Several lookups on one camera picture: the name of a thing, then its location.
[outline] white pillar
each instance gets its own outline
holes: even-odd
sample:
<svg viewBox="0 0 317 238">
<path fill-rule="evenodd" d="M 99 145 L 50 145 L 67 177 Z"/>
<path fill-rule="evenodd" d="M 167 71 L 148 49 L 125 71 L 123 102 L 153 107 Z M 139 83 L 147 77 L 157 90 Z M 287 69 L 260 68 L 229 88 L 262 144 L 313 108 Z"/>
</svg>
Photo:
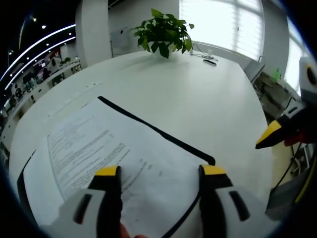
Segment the white pillar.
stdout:
<svg viewBox="0 0 317 238">
<path fill-rule="evenodd" d="M 108 0 L 82 0 L 75 21 L 77 52 L 82 68 L 112 58 Z"/>
</svg>

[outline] person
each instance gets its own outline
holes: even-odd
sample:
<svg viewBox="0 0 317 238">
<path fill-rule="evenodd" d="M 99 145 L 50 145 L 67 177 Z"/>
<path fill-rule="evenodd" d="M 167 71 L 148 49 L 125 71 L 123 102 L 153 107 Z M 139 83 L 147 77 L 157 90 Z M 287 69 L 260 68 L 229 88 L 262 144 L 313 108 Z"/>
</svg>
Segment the person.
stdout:
<svg viewBox="0 0 317 238">
<path fill-rule="evenodd" d="M 58 57 L 53 58 L 49 64 L 48 64 L 48 68 L 52 73 L 55 73 L 57 71 L 60 70 L 60 63 L 61 63 L 61 59 Z"/>
<path fill-rule="evenodd" d="M 14 94 L 15 94 L 18 102 L 20 102 L 20 100 L 22 98 L 22 90 L 18 87 L 17 84 L 15 84 L 14 88 L 15 88 L 15 93 Z"/>
</svg>

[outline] desk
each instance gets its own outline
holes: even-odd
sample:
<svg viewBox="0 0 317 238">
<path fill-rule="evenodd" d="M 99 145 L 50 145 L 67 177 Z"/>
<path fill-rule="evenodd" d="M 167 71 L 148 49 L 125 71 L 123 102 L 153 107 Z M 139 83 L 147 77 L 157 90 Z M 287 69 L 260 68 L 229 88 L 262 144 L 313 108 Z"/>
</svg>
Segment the desk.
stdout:
<svg viewBox="0 0 317 238">
<path fill-rule="evenodd" d="M 79 62 L 75 62 L 65 66 L 61 70 L 57 71 L 56 73 L 48 77 L 40 85 L 36 85 L 36 87 L 30 93 L 24 94 L 21 101 L 16 105 L 16 107 L 10 113 L 7 123 L 5 124 L 3 132 L 1 134 L 1 141 L 3 142 L 3 144 L 5 145 L 8 151 L 11 151 L 11 143 L 13 139 L 13 134 L 18 122 L 33 105 L 31 96 L 34 97 L 35 101 L 39 100 L 40 97 L 42 97 L 46 92 L 48 92 L 53 87 L 53 85 L 51 84 L 51 81 L 54 78 L 56 78 L 58 75 L 64 73 L 65 71 L 79 64 L 80 64 Z"/>
<path fill-rule="evenodd" d="M 153 60 L 137 52 L 86 68 L 51 89 L 23 116 L 15 130 L 9 173 L 14 189 L 30 155 L 53 126 L 97 96 L 103 96 L 170 135 L 212 155 L 232 182 L 267 204 L 272 179 L 271 149 L 256 150 L 267 128 L 257 95 L 241 67 L 218 58 L 173 53 Z M 100 85 L 67 103 L 92 83 Z"/>
</svg>

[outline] white pot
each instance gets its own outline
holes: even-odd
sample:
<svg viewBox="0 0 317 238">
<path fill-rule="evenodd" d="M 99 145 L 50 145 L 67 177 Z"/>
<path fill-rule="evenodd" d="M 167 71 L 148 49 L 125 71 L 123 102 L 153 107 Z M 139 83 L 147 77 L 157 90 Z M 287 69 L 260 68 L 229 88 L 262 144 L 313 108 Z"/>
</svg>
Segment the white pot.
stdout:
<svg viewBox="0 0 317 238">
<path fill-rule="evenodd" d="M 149 42 L 149 46 L 150 46 L 150 50 L 151 50 L 151 53 L 152 53 L 152 55 L 153 55 L 153 58 L 154 58 L 155 60 L 166 60 L 167 58 L 163 57 L 163 56 L 160 54 L 160 52 L 159 52 L 159 47 L 158 47 L 157 51 L 155 51 L 155 53 L 152 52 L 151 46 L 153 45 L 153 43 L 154 43 L 154 42 Z M 168 49 L 169 49 L 168 58 L 170 58 L 170 56 L 171 56 L 172 53 L 173 53 L 173 44 L 171 44 L 171 45 L 168 47 Z"/>
</svg>

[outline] hand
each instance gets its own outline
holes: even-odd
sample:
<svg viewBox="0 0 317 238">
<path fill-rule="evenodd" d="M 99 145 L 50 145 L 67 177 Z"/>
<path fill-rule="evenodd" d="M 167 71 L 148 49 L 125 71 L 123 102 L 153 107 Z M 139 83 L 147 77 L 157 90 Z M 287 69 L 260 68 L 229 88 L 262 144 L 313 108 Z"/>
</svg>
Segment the hand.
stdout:
<svg viewBox="0 0 317 238">
<path fill-rule="evenodd" d="M 128 234 L 126 228 L 122 224 L 120 224 L 120 238 L 131 238 L 131 236 Z M 137 235 L 134 238 L 148 238 L 148 237 L 143 236 L 143 235 Z"/>
</svg>

